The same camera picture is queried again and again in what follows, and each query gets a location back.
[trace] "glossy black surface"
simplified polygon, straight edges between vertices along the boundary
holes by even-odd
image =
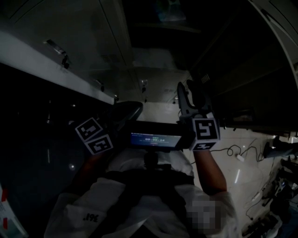
[[[0,183],[30,236],[42,237],[58,194],[90,155],[74,128],[110,105],[6,65],[0,69]]]

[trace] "red stripe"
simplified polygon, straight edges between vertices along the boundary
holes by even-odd
[[[2,191],[1,202],[5,202],[6,201],[7,194],[8,194],[8,190],[7,190],[7,188],[4,188],[3,191]]]
[[[3,219],[3,228],[7,230],[7,218]]]

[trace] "white t-shirt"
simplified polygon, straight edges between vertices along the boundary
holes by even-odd
[[[127,149],[111,161],[107,171],[144,168],[143,150]],[[159,164],[193,176],[192,166],[182,152],[158,153]],[[45,232],[45,238],[87,238],[106,217],[125,189],[125,184],[98,178],[89,191],[79,197],[63,193],[58,197]],[[242,237],[233,202],[228,192],[208,196],[194,185],[177,185],[175,190],[184,198],[187,216],[198,234],[211,238]],[[116,231],[103,238],[131,237],[145,226],[159,238],[189,237],[185,226],[158,196],[143,196]]]

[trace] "tiled floor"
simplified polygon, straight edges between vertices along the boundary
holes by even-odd
[[[139,120],[175,123],[178,121],[178,112],[179,107],[177,104],[147,103],[144,105],[144,110]],[[265,143],[273,139],[273,136],[245,129],[236,129],[233,131],[232,128],[227,128],[226,130],[220,128],[220,133],[221,140],[215,144],[212,150],[220,150],[229,148],[231,145],[238,145],[241,151],[244,152],[249,146],[255,146],[259,154],[263,152]],[[212,152],[212,155],[226,178],[228,191],[231,193],[234,201],[240,226],[242,229],[245,229],[251,223],[251,220],[245,215],[246,211],[261,199],[263,195],[261,192],[262,188],[265,185],[270,186],[270,172],[271,177],[275,177],[276,171],[280,167],[281,158],[275,158],[274,160],[273,158],[269,158],[257,162],[255,149],[250,149],[243,155],[245,161],[241,162],[236,158],[236,155],[240,152],[239,148],[234,146],[232,149],[234,151],[232,156],[227,154],[227,150]],[[190,162],[194,162],[193,154],[189,150],[185,150],[184,153]],[[195,185],[201,187],[196,165],[193,164],[193,167]],[[253,197],[258,192],[261,192],[260,196],[252,202]],[[269,204],[263,207],[262,202],[260,202],[249,209],[247,214],[250,217],[257,218],[267,211],[269,211]]]

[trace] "forearm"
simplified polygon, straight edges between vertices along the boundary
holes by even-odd
[[[210,151],[194,152],[194,157],[203,191],[208,195],[227,191],[224,175]]]
[[[83,195],[97,178],[104,174],[109,156],[110,153],[102,153],[85,161],[66,192]]]

